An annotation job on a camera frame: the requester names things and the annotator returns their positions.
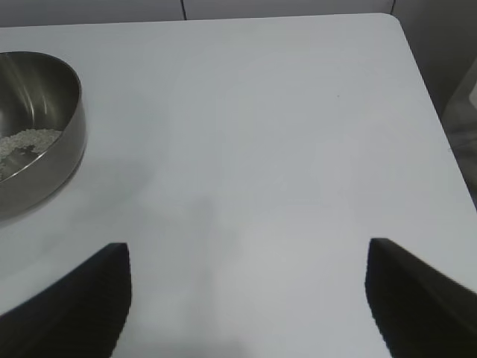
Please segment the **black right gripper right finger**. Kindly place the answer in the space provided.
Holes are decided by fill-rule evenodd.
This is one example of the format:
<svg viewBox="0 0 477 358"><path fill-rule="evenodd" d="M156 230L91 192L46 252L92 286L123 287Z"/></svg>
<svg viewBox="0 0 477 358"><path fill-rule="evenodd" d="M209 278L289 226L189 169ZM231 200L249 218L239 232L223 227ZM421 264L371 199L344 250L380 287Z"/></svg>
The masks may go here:
<svg viewBox="0 0 477 358"><path fill-rule="evenodd" d="M392 240L370 240L364 288L392 357L476 356L476 294Z"/></svg>

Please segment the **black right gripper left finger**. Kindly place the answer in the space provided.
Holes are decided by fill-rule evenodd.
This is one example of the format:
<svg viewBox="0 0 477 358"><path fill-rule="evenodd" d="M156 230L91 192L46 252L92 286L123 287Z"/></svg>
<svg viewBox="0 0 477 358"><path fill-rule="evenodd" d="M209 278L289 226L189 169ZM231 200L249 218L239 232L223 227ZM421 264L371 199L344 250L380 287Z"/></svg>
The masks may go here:
<svg viewBox="0 0 477 358"><path fill-rule="evenodd" d="M2 357L111 357L131 306L127 243L110 243L1 315Z"/></svg>

